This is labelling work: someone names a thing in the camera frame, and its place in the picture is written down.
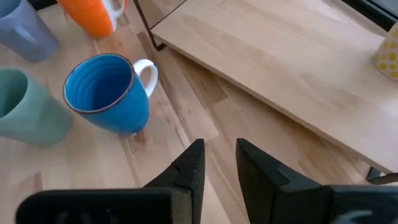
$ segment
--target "black metal leg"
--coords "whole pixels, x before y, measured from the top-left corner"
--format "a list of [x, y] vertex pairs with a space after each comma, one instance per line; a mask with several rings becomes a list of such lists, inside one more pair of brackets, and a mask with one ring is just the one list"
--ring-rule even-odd
[[[187, 0], [185, 0], [185, 1], [184, 1], [183, 3], [181, 3], [179, 6], [177, 6], [172, 12], [170, 12], [169, 14], [167, 14], [162, 20], [164, 20], [167, 16], [169, 16], [171, 13], [173, 13], [176, 9], [178, 9], [178, 8], [179, 8], [182, 4], [184, 4], [186, 1], [187, 1]], [[154, 46], [154, 48], [155, 48], [157, 51], [163, 50], [163, 49], [166, 47], [166, 45], [165, 45], [164, 43], [161, 43], [160, 45], [157, 45], [157, 44], [156, 44], [156, 41], [155, 41], [155, 38], [154, 38], [154, 35], [153, 35], [153, 33], [152, 33], [152, 28], [155, 27], [155, 26], [156, 26], [157, 24], [159, 24], [160, 22], [162, 22], [162, 20], [159, 21], [158, 23], [156, 23], [153, 27], [149, 27], [148, 21], [147, 21], [145, 15], [144, 15], [144, 12], [142, 11], [142, 8], [141, 8], [141, 6], [140, 6], [140, 4], [139, 4], [139, 0], [134, 0], [134, 4], [135, 4], [136, 7], [137, 7], [138, 13], [139, 13], [139, 15], [140, 15], [140, 17], [141, 17], [141, 19], [142, 19], [142, 21], [143, 21], [143, 23], [144, 23], [145, 30], [147, 31], [147, 33], [148, 33], [148, 35], [149, 35], [149, 38], [150, 38], [150, 41], [152, 42], [152, 45]]]
[[380, 175], [381, 175], [380, 171], [371, 167], [366, 179], [368, 180], [369, 183], [374, 184], [374, 185], [382, 185], [382, 184], [390, 184], [390, 183], [398, 182], [398, 173], [387, 174], [384, 176], [380, 176]]

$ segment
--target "mug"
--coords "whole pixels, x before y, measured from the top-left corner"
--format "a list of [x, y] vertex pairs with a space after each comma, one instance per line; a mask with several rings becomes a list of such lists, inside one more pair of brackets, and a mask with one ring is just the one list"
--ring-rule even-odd
[[[151, 69], [144, 87], [140, 75]], [[158, 80], [148, 59], [134, 65], [118, 54], [101, 54], [79, 64], [69, 74], [63, 97], [67, 105], [91, 123], [118, 134], [136, 134], [149, 119], [149, 100]]]
[[127, 0], [121, 8], [113, 8], [113, 0], [57, 0], [79, 26], [95, 38], [107, 37], [118, 28], [117, 19], [123, 15]]
[[1, 0], [0, 43], [30, 62], [48, 59], [59, 43], [26, 0]]
[[398, 80], [398, 23], [386, 35], [374, 60], [383, 75]]
[[51, 146], [66, 136], [72, 119], [33, 78], [16, 69], [0, 70], [0, 136]]

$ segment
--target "wood grain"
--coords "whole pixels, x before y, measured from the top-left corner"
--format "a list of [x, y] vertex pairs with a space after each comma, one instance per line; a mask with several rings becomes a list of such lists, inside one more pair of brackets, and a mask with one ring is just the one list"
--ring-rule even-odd
[[383, 37], [331, 1], [188, 0], [155, 36], [384, 172], [398, 172], [398, 88]]
[[0, 68], [25, 70], [62, 103], [69, 71], [103, 52], [122, 54], [132, 62], [144, 57], [154, 60], [160, 83], [150, 99], [149, 123], [138, 136], [109, 133], [74, 114], [72, 130], [56, 146], [41, 149], [1, 138], [2, 223], [13, 223], [17, 205], [38, 190], [142, 187], [196, 138], [206, 139], [202, 223], [249, 223], [234, 159], [236, 138], [247, 138], [322, 184], [365, 183], [369, 169], [365, 162], [172, 49], [156, 52], [131, 1], [125, 25], [101, 40], [88, 37], [58, 6], [40, 15], [60, 40], [61, 49], [38, 64], [3, 51]]

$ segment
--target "white mug handle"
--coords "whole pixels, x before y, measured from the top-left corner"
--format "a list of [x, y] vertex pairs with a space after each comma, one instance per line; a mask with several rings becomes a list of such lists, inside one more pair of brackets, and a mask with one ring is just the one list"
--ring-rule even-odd
[[126, 3], [127, 0], [122, 0], [121, 1], [121, 7], [118, 10], [115, 10], [112, 6], [113, 0], [106, 0], [105, 8], [107, 8], [107, 11], [109, 12], [109, 15], [115, 19], [121, 17], [124, 13], [124, 10], [126, 9]]
[[145, 92], [147, 93], [147, 96], [149, 98], [154, 92], [157, 80], [159, 78], [159, 72], [156, 65], [148, 59], [141, 59], [138, 62], [134, 63], [133, 67], [138, 77], [141, 76], [141, 73], [145, 68], [150, 68], [149, 82], [148, 85], [144, 87]]

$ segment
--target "gray cup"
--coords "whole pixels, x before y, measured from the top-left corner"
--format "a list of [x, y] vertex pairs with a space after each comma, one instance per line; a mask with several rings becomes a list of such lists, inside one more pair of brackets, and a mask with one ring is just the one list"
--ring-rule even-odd
[[26, 0], [0, 0], [0, 43], [30, 62], [58, 49], [57, 38]]

